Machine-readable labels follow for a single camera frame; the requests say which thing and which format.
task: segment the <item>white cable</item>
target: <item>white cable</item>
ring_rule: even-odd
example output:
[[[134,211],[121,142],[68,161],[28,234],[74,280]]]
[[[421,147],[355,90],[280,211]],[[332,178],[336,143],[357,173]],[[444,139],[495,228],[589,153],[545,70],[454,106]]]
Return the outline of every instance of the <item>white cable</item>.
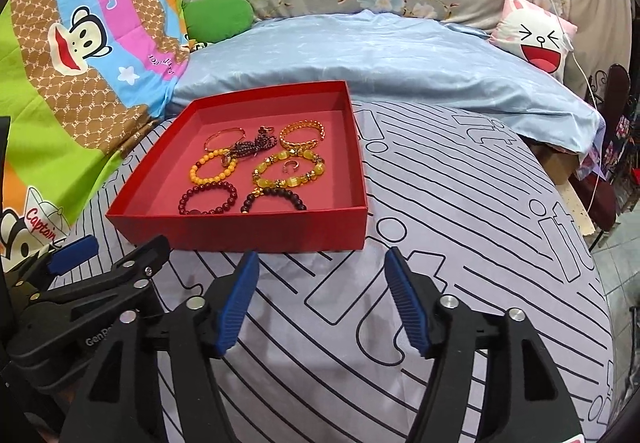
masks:
[[[571,52],[571,56],[574,58],[575,65],[577,65],[578,69],[580,70],[580,73],[582,73],[582,76],[584,77],[584,81],[587,83],[587,89],[589,90],[589,94],[591,95],[591,100],[593,101],[593,108],[597,111],[598,106],[596,103],[596,97],[593,94],[593,90],[591,89],[591,84],[589,83],[589,79],[587,78],[587,75],[585,75],[584,70],[582,69],[582,66],[578,64],[578,59],[575,57],[574,45],[571,42],[571,39],[569,38],[567,33],[565,32],[564,28],[562,27],[562,22],[560,21],[560,14],[558,14],[558,9],[556,8],[556,3],[554,2],[554,0],[549,0],[549,1],[551,1],[551,6],[553,6],[554,13],[556,14],[556,18],[558,19],[558,25],[560,26],[560,30],[562,31],[562,38],[564,38],[564,45],[567,48],[567,50]],[[589,212],[591,211],[591,207],[593,206],[593,200],[596,197],[596,190],[598,188],[598,181],[600,181],[600,176],[596,174],[596,183],[593,186],[593,195],[591,195],[591,201],[589,203],[589,207],[587,208],[587,214],[589,214]]]

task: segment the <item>black bead bracelet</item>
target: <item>black bead bracelet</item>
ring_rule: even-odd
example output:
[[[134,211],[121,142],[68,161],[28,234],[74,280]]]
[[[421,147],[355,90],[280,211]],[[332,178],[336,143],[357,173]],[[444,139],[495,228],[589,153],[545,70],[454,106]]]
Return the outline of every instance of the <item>black bead bracelet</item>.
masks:
[[[292,191],[287,190],[285,188],[267,187],[267,188],[257,188],[256,190],[251,192],[251,194],[249,194],[244,200],[244,203],[242,203],[242,207],[240,208],[241,213],[247,214],[249,210],[251,210],[251,207],[254,205],[255,199],[259,198],[260,196],[282,197],[291,201],[291,203],[296,208],[296,210],[306,210],[306,206],[302,202],[302,199],[300,199],[300,196],[298,196],[298,194],[293,194]]]
[[[211,209],[208,212],[207,211],[201,212],[197,209],[192,209],[188,211],[186,209],[187,201],[191,196],[193,196],[194,194],[198,194],[199,192],[212,190],[214,188],[223,188],[224,190],[229,192],[229,197],[224,203],[222,203],[222,206]],[[186,214],[223,214],[231,210],[231,207],[233,206],[233,204],[236,202],[237,199],[238,199],[238,191],[236,190],[236,187],[231,185],[228,181],[218,181],[213,183],[207,182],[207,183],[203,183],[202,185],[196,185],[195,187],[190,188],[187,192],[182,194],[182,198],[180,199],[180,203],[178,204],[178,213],[181,216],[184,216]]]

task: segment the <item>pink stripe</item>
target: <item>pink stripe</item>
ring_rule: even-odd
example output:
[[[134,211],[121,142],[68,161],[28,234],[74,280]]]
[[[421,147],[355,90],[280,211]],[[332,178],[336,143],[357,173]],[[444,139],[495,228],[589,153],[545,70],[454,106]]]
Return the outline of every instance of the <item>pink stripe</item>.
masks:
[[[142,27],[131,0],[116,1],[116,7],[108,10],[109,0],[98,0],[111,35],[130,54],[139,58],[146,69],[162,75],[164,80],[171,80],[181,71],[174,54],[158,51],[156,43]],[[162,64],[162,61],[170,62],[171,66]]]

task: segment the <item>green pillow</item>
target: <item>green pillow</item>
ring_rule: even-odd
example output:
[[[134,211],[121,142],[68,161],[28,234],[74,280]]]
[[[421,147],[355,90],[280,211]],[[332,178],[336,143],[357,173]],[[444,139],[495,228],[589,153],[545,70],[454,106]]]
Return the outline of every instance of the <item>green pillow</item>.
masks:
[[[199,0],[184,5],[190,39],[220,42],[251,28],[254,10],[247,0]]]

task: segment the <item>colorful blanket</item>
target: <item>colorful blanket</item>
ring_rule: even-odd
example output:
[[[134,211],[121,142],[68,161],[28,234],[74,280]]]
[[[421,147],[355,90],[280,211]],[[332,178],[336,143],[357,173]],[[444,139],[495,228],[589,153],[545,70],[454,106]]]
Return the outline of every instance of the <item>colorful blanket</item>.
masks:
[[[178,1],[10,0],[0,14],[5,271],[63,241],[162,118],[188,58]]]

